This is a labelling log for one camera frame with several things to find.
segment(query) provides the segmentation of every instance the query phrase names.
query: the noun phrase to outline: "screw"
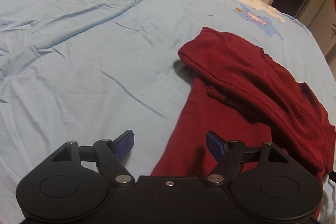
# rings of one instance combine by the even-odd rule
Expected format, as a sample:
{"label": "screw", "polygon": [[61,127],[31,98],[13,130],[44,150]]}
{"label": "screw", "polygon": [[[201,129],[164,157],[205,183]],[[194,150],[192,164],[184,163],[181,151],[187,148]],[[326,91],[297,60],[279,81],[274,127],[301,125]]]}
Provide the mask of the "screw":
{"label": "screw", "polygon": [[174,186],[174,182],[173,181],[166,181],[166,185],[167,186]]}
{"label": "screw", "polygon": [[224,177],[218,174],[212,174],[207,177],[207,180],[213,183],[220,183],[224,180]]}
{"label": "screw", "polygon": [[118,175],[115,177],[115,180],[119,183],[128,183],[132,180],[132,177],[129,175]]}

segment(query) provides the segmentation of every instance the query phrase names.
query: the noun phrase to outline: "light blue bed sheet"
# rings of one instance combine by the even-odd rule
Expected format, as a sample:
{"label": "light blue bed sheet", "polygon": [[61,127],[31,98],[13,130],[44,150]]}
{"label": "light blue bed sheet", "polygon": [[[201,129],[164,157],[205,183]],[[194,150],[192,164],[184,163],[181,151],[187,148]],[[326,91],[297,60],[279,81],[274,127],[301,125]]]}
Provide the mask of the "light blue bed sheet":
{"label": "light blue bed sheet", "polygon": [[[336,83],[313,36],[257,0],[0,0],[3,224],[23,219],[17,183],[67,140],[92,145],[131,129],[126,167],[150,174],[192,82],[177,51],[205,26],[263,47],[336,124]],[[330,224],[335,184],[324,191],[320,220]]]}

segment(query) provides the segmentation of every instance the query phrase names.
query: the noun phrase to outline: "red garment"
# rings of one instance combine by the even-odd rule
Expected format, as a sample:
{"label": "red garment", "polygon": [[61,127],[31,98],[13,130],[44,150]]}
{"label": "red garment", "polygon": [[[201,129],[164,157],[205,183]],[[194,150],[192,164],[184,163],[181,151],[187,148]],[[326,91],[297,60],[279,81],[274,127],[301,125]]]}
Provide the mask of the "red garment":
{"label": "red garment", "polygon": [[273,141],[322,183],[332,171],[335,127],[306,83],[297,83],[263,49],[232,33],[203,28],[179,50],[197,73],[186,105],[154,176],[209,173],[213,130],[247,146]]}

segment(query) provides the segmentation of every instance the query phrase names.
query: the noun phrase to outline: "blue printed patch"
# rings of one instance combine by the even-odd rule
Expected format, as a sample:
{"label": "blue printed patch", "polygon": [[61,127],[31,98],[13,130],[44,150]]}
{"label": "blue printed patch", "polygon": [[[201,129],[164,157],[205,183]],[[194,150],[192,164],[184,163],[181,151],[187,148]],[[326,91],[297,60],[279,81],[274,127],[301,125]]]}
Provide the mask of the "blue printed patch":
{"label": "blue printed patch", "polygon": [[272,21],[267,17],[260,17],[255,14],[253,14],[246,6],[241,4],[241,8],[235,8],[232,10],[236,14],[240,15],[243,19],[254,23],[259,27],[259,29],[263,30],[269,37],[272,37],[274,34],[276,34],[278,37],[280,37],[281,40],[284,38],[282,35],[278,32],[277,29],[273,26]]}

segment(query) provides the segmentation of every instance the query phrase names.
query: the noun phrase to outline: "blue cloth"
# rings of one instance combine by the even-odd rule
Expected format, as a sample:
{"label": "blue cloth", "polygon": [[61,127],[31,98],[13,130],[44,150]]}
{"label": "blue cloth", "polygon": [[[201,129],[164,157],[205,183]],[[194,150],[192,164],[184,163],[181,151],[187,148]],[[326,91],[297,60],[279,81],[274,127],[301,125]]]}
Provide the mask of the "blue cloth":
{"label": "blue cloth", "polygon": [[[126,168],[135,178],[150,174],[193,79],[177,51],[205,26],[264,48],[298,82],[308,83],[336,124],[336,83],[313,36],[297,20],[259,4],[0,0],[2,223],[23,219],[17,183],[68,140],[92,145],[131,129],[135,141]],[[335,214],[328,183],[325,223]]]}

